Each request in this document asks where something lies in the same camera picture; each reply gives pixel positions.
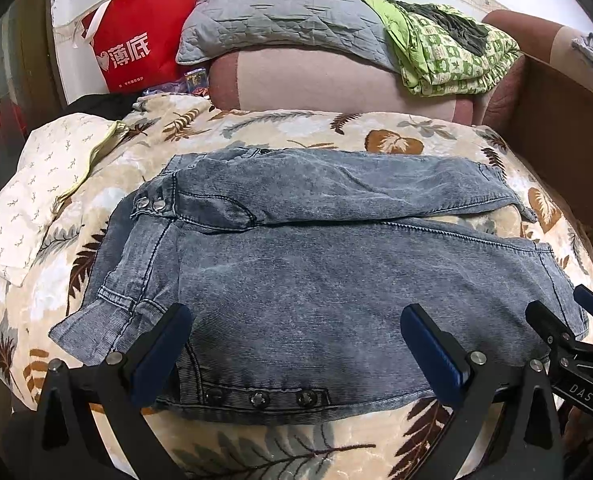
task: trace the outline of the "green patterned cloth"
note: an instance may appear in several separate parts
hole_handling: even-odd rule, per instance
[[[514,38],[491,25],[484,24],[489,34],[485,55],[480,57],[465,50],[444,28],[420,14],[407,12],[386,0],[363,1],[379,15],[390,34],[403,83],[413,94],[487,92],[503,79],[519,57]],[[454,7],[439,4],[436,7],[469,19]]]

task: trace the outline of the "leaf pattern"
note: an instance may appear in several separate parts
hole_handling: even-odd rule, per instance
[[[270,123],[280,123],[282,121],[287,121],[288,119],[299,119],[302,117],[312,117],[314,112],[304,112],[301,110],[295,110],[293,112],[271,112],[264,115],[259,115],[256,117],[250,117],[249,119],[243,120],[240,123],[230,124],[229,126],[225,126],[222,130],[222,136],[225,139],[231,139],[233,134],[242,130],[246,126],[250,126],[251,124],[256,123],[263,123],[263,122],[270,122]]]
[[[363,114],[339,114],[333,118],[329,127],[339,135],[345,135],[343,126],[349,123],[352,119],[358,119]]]
[[[159,120],[161,120],[160,117],[156,117],[154,119],[148,119],[147,117],[139,119],[132,126],[130,126],[130,129],[126,133],[125,137],[123,137],[123,140],[121,142],[126,142],[130,139],[134,139],[134,137],[136,137],[137,135],[144,133],[145,130],[147,130],[151,126],[154,126],[157,122],[159,122]]]
[[[371,153],[420,155],[424,147],[419,139],[402,137],[390,130],[372,130],[365,138],[365,150]]]
[[[92,270],[92,264],[96,253],[100,248],[105,234],[108,232],[107,227],[100,230],[100,233],[92,235],[93,241],[86,243],[81,250],[76,253],[76,259],[72,264],[72,270],[70,272],[70,283],[68,286],[67,294],[67,310],[65,316],[70,315],[70,298],[75,298],[76,293],[80,292],[83,288],[83,283],[89,277],[90,271]]]
[[[214,117],[210,117],[208,119],[208,121],[218,121],[219,119],[223,119],[224,117],[227,117],[228,115],[236,115],[236,116],[242,116],[242,115],[247,115],[251,112],[243,112],[241,110],[222,110],[220,112],[218,112]]]
[[[565,258],[556,258],[556,263],[559,264],[561,269],[565,269],[567,267],[567,263],[569,262],[569,254],[565,256]]]
[[[494,168],[499,168],[500,172],[503,174],[503,178],[506,178],[507,175],[505,174],[505,166],[503,165],[500,155],[492,148],[481,148],[481,152],[483,152],[487,157],[489,165],[494,166]]]
[[[478,126],[474,129],[476,134],[481,137],[481,139],[487,140],[487,143],[496,148],[501,153],[507,153],[508,147],[507,143],[499,134],[497,134],[494,130],[492,130],[489,126]]]
[[[540,242],[539,238],[532,238],[534,236],[534,232],[530,229],[532,225],[528,222],[521,222],[521,238],[526,238],[528,240],[532,240],[532,242]]]
[[[530,202],[530,207],[536,212],[538,223],[543,229],[543,234],[545,234],[561,219],[563,216],[561,210],[545,192],[535,187],[529,189],[527,198]]]
[[[36,262],[42,263],[50,254],[58,251],[61,247],[70,245],[79,237],[80,231],[80,226],[73,225],[67,231],[63,228],[57,228],[54,232],[48,233],[36,254]]]
[[[14,351],[19,344],[19,331],[11,328],[8,322],[8,309],[3,313],[3,319],[0,322],[0,378],[12,387],[12,384],[19,389],[14,376],[12,375],[12,360]]]
[[[38,404],[43,389],[43,382],[48,373],[48,361],[50,353],[41,348],[30,349],[30,364],[23,370],[23,378],[28,386],[30,397]]]
[[[434,124],[433,119],[424,119],[415,123],[412,119],[401,121],[396,125],[397,128],[405,128],[407,126],[412,126],[416,129],[416,131],[421,134],[423,137],[431,137],[433,135],[438,135],[444,139],[448,140],[456,140],[456,136],[449,132],[446,129],[444,124]]]
[[[406,441],[396,452],[401,459],[391,468],[391,480],[406,480],[415,466],[425,457],[430,447],[447,424],[451,413],[438,400],[420,399],[407,414],[407,420],[418,417],[405,432]]]
[[[339,147],[335,146],[333,142],[315,142],[314,144],[303,144],[298,140],[288,139],[288,142],[294,142],[302,148],[324,148],[326,150],[338,150]]]
[[[165,137],[165,140],[178,142],[180,139],[188,139],[191,136],[204,134],[207,130],[195,130],[191,126],[192,121],[194,121],[200,113],[201,110],[198,108],[192,108],[192,110],[183,115],[179,115],[178,119],[174,119],[171,123],[166,124],[163,128],[163,133],[169,135]]]
[[[574,231],[572,226],[567,228],[567,236],[569,237],[569,244],[572,248],[572,252],[574,253],[574,257],[579,263],[580,270],[583,271],[583,274],[589,276],[589,271],[585,268],[585,265],[583,265],[583,244],[579,239],[579,235],[576,234],[576,231]]]
[[[289,426],[287,434],[268,427],[265,449],[256,442],[239,437],[238,445],[223,432],[218,433],[221,452],[199,444],[194,452],[175,449],[188,478],[198,479],[251,479],[265,480],[319,480],[325,476],[334,454],[356,449],[374,448],[374,444],[334,447],[329,423],[315,426],[313,434]]]

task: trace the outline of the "floral bedspread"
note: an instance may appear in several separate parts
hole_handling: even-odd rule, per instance
[[[466,222],[501,237],[548,242],[574,284],[593,290],[593,263],[576,222],[562,213],[504,140],[486,126],[470,128],[406,114],[338,115],[303,110],[222,112],[202,98],[163,94],[141,98],[126,117],[126,139],[94,167],[67,200],[22,286],[0,278],[0,377],[29,407],[36,406],[48,361],[80,362],[48,338],[76,311],[116,204],[156,176],[177,153],[226,146],[329,148],[401,156],[464,156],[500,168],[508,184],[537,213],[521,222],[514,206],[489,214],[437,218]],[[586,341],[593,342],[593,320]],[[130,471],[100,406],[93,406],[117,465]],[[316,426],[235,426],[144,411],[147,422],[189,478],[404,480],[450,416],[435,399],[404,408]],[[483,449],[470,455],[472,469]]]

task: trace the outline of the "gray quilted pillow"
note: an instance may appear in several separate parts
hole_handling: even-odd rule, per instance
[[[177,63],[259,44],[340,50],[398,72],[385,27],[361,0],[198,0],[183,24]]]

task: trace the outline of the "small package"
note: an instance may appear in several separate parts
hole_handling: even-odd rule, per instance
[[[204,68],[197,68],[185,74],[188,82],[188,93],[199,97],[210,98],[208,85],[208,71]]]

